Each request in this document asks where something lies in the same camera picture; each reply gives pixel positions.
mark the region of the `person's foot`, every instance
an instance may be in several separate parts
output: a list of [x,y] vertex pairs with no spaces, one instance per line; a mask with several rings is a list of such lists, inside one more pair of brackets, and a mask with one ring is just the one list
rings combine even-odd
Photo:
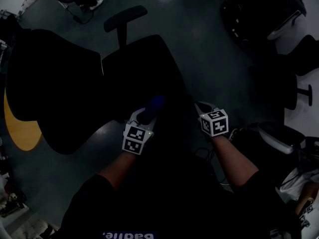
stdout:
[[97,0],[96,2],[97,4],[95,6],[90,7],[90,10],[95,10],[97,7],[99,7],[103,3],[103,0]]

